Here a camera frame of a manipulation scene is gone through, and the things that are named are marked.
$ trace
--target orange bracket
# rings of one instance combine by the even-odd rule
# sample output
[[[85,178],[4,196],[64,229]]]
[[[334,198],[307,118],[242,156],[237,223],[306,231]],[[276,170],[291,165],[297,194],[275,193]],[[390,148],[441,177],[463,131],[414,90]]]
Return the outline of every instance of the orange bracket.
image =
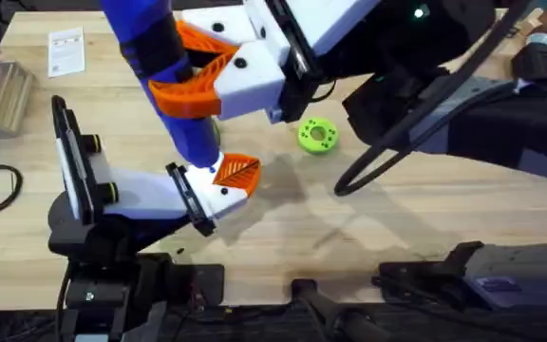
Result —
[[[215,81],[239,47],[209,37],[182,21],[177,21],[177,31],[185,48],[213,53],[218,57],[185,83],[149,81],[149,89],[156,104],[165,115],[180,119],[201,119],[219,115],[221,102],[215,92]]]
[[[213,184],[244,189],[250,197],[261,176],[261,161],[255,157],[225,153]]]

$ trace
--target green toy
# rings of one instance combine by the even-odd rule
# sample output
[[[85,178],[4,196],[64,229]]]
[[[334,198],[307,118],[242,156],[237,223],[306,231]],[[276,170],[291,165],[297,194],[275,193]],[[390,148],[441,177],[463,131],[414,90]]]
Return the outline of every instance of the green toy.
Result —
[[[310,118],[299,125],[299,145],[312,154],[325,154],[339,141],[339,131],[330,121]]]

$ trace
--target wooden tabletop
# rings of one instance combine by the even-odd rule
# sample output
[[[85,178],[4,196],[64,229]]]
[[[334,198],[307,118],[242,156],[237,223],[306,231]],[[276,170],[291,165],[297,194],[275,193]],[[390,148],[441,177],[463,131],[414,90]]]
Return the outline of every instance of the wooden tabletop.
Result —
[[[83,27],[86,71],[47,77],[47,33]],[[0,141],[0,163],[25,176],[22,195],[0,213],[0,309],[53,308],[65,261],[47,248],[47,210],[63,191],[50,97],[66,98],[84,133],[98,133],[113,165],[164,174],[182,162],[100,12],[16,13],[1,45],[36,76],[22,136]],[[458,243],[547,242],[547,180],[475,161],[415,153],[347,198],[333,185],[366,150],[341,100],[365,78],[343,81],[304,118],[337,124],[340,142],[314,157],[296,142],[296,124],[270,125],[263,112],[220,123],[222,148],[259,157],[262,180],[248,205],[202,237],[191,226],[149,251],[179,262],[226,267],[226,304],[282,303],[298,277],[345,301],[378,301],[369,278],[383,261],[440,259]],[[0,175],[0,199],[10,190]],[[176,251],[185,251],[177,256]]]

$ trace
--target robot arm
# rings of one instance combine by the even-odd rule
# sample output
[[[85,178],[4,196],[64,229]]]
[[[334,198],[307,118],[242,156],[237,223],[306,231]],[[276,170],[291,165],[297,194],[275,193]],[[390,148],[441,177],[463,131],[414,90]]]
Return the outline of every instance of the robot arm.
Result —
[[[206,236],[215,219],[248,200],[260,174],[258,159],[219,151],[212,116],[265,109],[274,124],[294,122],[320,85],[364,73],[385,78],[401,69],[427,85],[495,17],[490,1],[469,0],[246,0],[186,10],[178,22],[169,0],[102,4],[123,57],[190,165],[171,164],[168,176],[110,167],[100,139],[82,135],[72,111],[54,98],[66,206],[82,225],[112,216],[189,218]],[[62,231],[54,231],[50,249],[61,253],[54,245]]]

